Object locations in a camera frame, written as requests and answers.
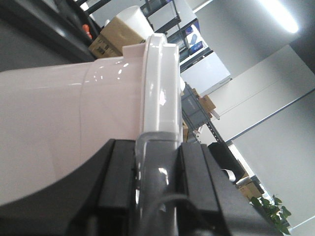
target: gray wall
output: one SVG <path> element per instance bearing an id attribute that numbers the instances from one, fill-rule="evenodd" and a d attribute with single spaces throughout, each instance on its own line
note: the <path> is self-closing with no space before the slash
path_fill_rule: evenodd
<path id="1" fill-rule="evenodd" d="M 1 19 L 0 29 L 0 71 L 70 63 Z"/>

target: leaf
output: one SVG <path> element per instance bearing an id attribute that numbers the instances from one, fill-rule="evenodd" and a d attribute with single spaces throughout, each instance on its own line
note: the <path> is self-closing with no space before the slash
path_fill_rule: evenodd
<path id="1" fill-rule="evenodd" d="M 270 208 L 271 213 L 273 214 L 276 214 L 280 211 L 279 207 L 277 206 L 270 206 L 269 208 Z"/>
<path id="2" fill-rule="evenodd" d="M 267 205 L 267 206 L 270 205 L 270 201 L 265 198 L 261 198 L 261 202 L 263 205 Z"/>
<path id="3" fill-rule="evenodd" d="M 280 215 L 281 219 L 285 219 L 285 216 L 281 212 L 279 212 L 279 215 Z"/>
<path id="4" fill-rule="evenodd" d="M 286 235 L 291 235 L 287 227 L 284 225 L 281 227 L 281 232 L 285 233 Z"/>
<path id="5" fill-rule="evenodd" d="M 278 224 L 281 224 L 281 219 L 278 215 L 274 215 L 274 219 L 275 219 L 275 222 L 278 223 Z"/>
<path id="6" fill-rule="evenodd" d="M 288 211 L 288 209 L 286 209 L 285 206 L 282 206 L 281 209 L 282 209 L 282 213 L 283 213 L 285 218 L 287 218 L 288 216 L 292 215 L 291 212 Z"/>
<path id="7" fill-rule="evenodd" d="M 282 201 L 279 198 L 276 198 L 275 195 L 273 196 L 273 199 L 275 201 L 276 206 L 281 205 Z"/>
<path id="8" fill-rule="evenodd" d="M 255 207 L 261 207 L 260 201 L 257 198 L 252 197 L 251 202 Z"/>

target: white plastic bucket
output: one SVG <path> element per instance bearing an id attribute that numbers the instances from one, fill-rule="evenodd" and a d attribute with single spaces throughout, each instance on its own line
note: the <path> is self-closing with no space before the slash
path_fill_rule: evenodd
<path id="1" fill-rule="evenodd" d="M 177 46 L 154 34 L 123 55 L 0 73 L 0 204 L 66 176 L 110 138 L 180 139 Z"/>

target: white wall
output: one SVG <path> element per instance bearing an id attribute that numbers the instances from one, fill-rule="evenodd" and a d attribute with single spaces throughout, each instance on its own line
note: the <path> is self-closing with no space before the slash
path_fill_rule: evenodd
<path id="1" fill-rule="evenodd" d="M 233 78 L 264 59 L 221 1 L 211 2 L 196 15 L 202 37 Z"/>
<path id="2" fill-rule="evenodd" d="M 315 216 L 314 123 L 315 91 L 233 140 L 269 193 L 291 211 L 293 227 Z"/>
<path id="3" fill-rule="evenodd" d="M 210 94 L 220 120 L 213 123 L 229 140 L 315 87 L 315 75 L 285 46 Z M 204 128 L 199 137 L 214 139 Z"/>

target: ceiling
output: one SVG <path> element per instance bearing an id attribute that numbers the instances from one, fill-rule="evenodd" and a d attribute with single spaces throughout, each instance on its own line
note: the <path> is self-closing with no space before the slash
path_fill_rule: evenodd
<path id="1" fill-rule="evenodd" d="M 285 31 L 265 10 L 258 0 L 213 0 L 240 26 L 242 33 L 255 45 L 262 56 L 268 57 L 284 45 L 297 39 L 315 25 L 315 0 L 279 0 L 296 20 L 299 31 L 296 34 Z M 196 8 L 206 0 L 187 0 Z"/>

